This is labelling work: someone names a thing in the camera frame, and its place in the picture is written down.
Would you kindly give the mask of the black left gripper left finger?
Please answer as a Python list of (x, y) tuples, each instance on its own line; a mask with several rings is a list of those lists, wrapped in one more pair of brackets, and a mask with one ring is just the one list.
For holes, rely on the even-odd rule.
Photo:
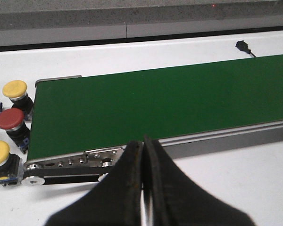
[(90, 192), (53, 214), (48, 226), (141, 225), (142, 143), (130, 141), (113, 169)]

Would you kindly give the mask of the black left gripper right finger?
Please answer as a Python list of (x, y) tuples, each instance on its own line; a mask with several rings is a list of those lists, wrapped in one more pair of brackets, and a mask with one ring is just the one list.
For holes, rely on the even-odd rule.
[(166, 153), (160, 142), (144, 137), (143, 186), (151, 226), (253, 226), (244, 212), (202, 189)]

